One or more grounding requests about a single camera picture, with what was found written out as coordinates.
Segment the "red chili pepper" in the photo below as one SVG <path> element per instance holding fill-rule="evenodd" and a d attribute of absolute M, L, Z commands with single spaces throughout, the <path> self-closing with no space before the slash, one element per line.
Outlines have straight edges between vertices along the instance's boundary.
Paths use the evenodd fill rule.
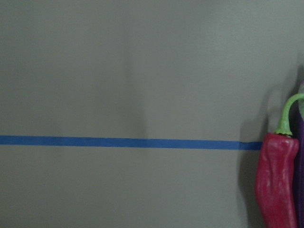
<path fill-rule="evenodd" d="M 291 96 L 284 105 L 278 126 L 262 143 L 255 179 L 255 197 L 267 228 L 296 228 L 293 196 L 294 160 L 299 141 L 293 138 L 289 113 L 292 105 L 304 98 Z"/>

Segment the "purple eggplant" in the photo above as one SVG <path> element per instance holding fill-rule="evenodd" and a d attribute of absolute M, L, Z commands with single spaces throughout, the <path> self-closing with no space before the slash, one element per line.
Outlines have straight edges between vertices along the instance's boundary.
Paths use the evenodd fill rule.
<path fill-rule="evenodd" d="M 296 119 L 296 138 L 299 141 L 299 151 L 294 163 L 294 204 L 299 228 L 304 227 L 304 99 L 298 101 Z"/>

